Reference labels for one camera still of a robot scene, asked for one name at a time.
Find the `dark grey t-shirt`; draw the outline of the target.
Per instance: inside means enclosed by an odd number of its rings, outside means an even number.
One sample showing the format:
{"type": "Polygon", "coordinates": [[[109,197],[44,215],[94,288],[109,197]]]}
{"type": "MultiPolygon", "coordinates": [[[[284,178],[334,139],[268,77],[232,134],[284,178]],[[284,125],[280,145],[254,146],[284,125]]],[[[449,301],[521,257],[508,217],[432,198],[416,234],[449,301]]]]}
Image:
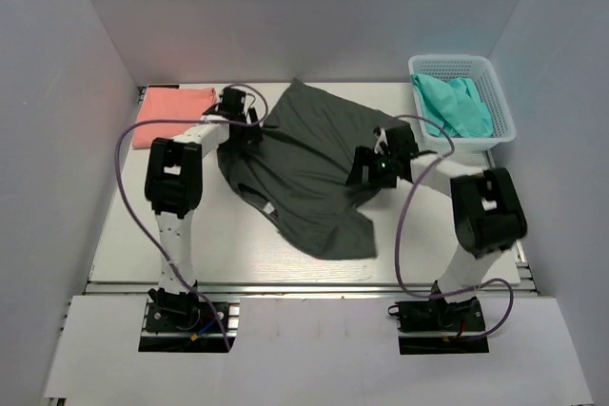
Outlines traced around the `dark grey t-shirt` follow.
{"type": "Polygon", "coordinates": [[[325,261],[374,259],[374,226],[358,209],[378,190],[345,182],[357,147],[376,143],[374,128],[403,125],[295,80],[266,118],[263,139],[219,146],[218,166],[246,203],[272,206],[267,218],[295,248],[325,261]]]}

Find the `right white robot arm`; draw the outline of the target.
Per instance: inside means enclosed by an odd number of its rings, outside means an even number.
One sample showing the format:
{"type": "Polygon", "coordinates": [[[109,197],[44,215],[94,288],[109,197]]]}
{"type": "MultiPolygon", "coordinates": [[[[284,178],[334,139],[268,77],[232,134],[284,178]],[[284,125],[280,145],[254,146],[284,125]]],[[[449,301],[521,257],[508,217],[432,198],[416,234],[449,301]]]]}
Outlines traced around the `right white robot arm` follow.
{"type": "Polygon", "coordinates": [[[444,153],[419,149],[410,124],[377,127],[374,135],[374,146],[356,147],[345,185],[382,189],[395,188],[399,180],[411,183],[394,241],[396,279],[406,295],[433,300],[429,305],[431,320],[443,329],[452,328],[464,316],[462,302],[473,299],[478,290],[490,284],[508,284],[501,278],[484,277],[502,253],[528,231],[511,175],[504,167],[480,169],[452,161],[456,150],[452,140],[444,153]],[[422,186],[450,199],[457,239],[451,262],[426,296],[407,289],[400,267],[406,215],[422,186]]]}

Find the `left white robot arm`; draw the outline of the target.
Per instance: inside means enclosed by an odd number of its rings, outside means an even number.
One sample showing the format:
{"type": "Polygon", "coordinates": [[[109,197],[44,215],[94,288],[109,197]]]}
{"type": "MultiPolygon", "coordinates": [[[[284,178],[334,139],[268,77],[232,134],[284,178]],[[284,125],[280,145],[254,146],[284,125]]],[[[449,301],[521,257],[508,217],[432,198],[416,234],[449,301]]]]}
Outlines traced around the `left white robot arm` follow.
{"type": "Polygon", "coordinates": [[[161,277],[149,295],[157,305],[168,307],[168,317],[179,328],[192,328],[201,317],[191,228],[203,197],[203,160],[220,146],[250,146],[262,140],[262,118],[246,103],[260,97],[253,87],[227,86],[194,126],[152,141],[145,197],[157,223],[162,260],[161,277]]]}

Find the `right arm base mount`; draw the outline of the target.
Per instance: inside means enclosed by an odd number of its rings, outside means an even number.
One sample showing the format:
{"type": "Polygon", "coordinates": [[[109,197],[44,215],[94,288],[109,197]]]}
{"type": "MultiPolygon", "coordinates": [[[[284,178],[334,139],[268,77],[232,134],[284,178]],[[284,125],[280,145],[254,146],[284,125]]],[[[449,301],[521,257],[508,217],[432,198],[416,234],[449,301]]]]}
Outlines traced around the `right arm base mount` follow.
{"type": "Polygon", "coordinates": [[[474,355],[489,352],[480,302],[470,299],[397,301],[387,308],[397,321],[402,356],[474,355]]]}

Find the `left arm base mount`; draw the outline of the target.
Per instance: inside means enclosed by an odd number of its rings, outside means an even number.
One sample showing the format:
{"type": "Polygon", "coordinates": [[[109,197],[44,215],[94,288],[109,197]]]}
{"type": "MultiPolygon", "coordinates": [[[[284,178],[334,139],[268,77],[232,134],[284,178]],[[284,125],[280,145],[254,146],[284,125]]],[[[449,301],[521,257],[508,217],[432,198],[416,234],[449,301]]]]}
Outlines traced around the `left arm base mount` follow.
{"type": "Polygon", "coordinates": [[[192,293],[148,290],[138,351],[169,354],[226,354],[236,338],[236,308],[207,304],[192,293]]]}

